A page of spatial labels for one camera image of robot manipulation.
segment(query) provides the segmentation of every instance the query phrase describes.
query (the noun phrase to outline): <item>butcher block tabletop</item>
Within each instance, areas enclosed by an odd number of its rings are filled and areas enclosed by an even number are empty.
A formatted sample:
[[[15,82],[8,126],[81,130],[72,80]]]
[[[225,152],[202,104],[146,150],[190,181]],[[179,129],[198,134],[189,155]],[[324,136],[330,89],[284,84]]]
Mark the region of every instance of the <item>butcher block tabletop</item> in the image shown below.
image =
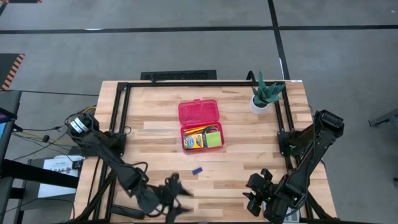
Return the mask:
[[[109,129],[117,81],[105,81],[98,98],[95,118],[102,131]],[[302,82],[286,81],[290,109],[295,129],[300,131],[312,124],[312,116]],[[126,126],[131,128],[127,135],[126,149],[122,159],[126,163],[145,161],[149,168],[147,175],[152,185],[164,184],[164,179],[173,172],[180,174],[182,185],[194,197],[179,196],[184,207],[193,209],[177,217],[176,222],[261,222],[262,215],[254,217],[246,206],[249,200],[242,192],[253,173],[262,168],[269,169],[278,183],[286,174],[284,158],[279,153],[277,132],[279,126],[275,106],[272,104],[266,114],[255,115],[249,110],[252,97],[249,86],[173,86],[173,87],[132,87],[129,98]],[[121,118],[124,92],[119,104],[118,123]],[[195,99],[216,100],[220,112],[219,122],[223,128],[225,144],[210,152],[187,154],[182,152],[180,137],[181,124],[178,120],[178,104]],[[289,129],[285,116],[284,102],[280,100],[285,129]],[[91,181],[97,157],[84,161],[75,197],[78,216],[87,205]],[[202,167],[197,175],[192,170]],[[93,187],[94,196],[98,188],[101,162]],[[330,193],[325,168],[319,164],[311,175],[310,192],[324,210],[335,217],[336,212]],[[114,204],[138,208],[136,198],[129,198],[120,185],[116,184]],[[100,218],[104,217],[105,192],[101,204]],[[164,215],[145,220],[111,215],[111,222],[164,222]]]

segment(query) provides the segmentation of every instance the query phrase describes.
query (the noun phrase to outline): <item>white pot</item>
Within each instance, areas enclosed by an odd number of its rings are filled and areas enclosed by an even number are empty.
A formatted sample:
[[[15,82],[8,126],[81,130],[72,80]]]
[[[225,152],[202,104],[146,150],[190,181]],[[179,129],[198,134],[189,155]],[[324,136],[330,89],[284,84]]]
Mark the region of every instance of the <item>white pot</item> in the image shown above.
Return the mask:
[[[253,97],[251,98],[251,100],[250,100],[250,111],[251,111],[252,113],[254,113],[254,114],[264,114],[264,113],[266,113],[269,104],[267,104],[267,106],[261,108],[261,107],[256,106],[256,105],[253,103],[253,99],[254,99],[254,96],[253,96]]]

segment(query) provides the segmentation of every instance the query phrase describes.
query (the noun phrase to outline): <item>potted plant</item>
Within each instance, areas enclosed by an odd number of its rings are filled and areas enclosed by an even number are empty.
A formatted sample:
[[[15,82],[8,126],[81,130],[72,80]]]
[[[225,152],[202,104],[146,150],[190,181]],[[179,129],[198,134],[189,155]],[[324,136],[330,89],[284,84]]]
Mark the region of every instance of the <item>potted plant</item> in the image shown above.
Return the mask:
[[[254,114],[263,114],[267,111],[270,103],[279,101],[278,94],[285,88],[285,84],[276,85],[273,83],[271,86],[266,86],[262,79],[262,73],[259,72],[259,87],[253,89],[253,97],[250,101],[250,110]]]

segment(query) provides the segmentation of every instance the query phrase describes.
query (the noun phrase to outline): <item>succulent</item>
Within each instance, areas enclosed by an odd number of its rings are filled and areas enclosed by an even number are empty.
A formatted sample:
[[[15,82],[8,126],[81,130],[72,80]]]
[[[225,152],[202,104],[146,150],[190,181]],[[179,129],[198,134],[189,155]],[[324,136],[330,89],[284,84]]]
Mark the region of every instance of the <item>succulent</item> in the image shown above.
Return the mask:
[[[259,88],[256,90],[252,87],[254,93],[253,103],[263,108],[267,106],[269,103],[273,103],[279,101],[278,94],[285,88],[285,84],[276,85],[273,83],[271,86],[266,86],[264,83],[262,73],[259,72]]]

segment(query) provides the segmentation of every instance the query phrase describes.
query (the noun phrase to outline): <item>box lid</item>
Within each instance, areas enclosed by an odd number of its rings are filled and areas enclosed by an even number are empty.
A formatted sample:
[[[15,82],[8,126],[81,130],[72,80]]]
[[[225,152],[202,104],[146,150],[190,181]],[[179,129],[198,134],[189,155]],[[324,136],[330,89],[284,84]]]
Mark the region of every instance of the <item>box lid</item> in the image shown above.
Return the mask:
[[[178,116],[182,125],[218,121],[220,118],[215,100],[193,100],[180,103]]]

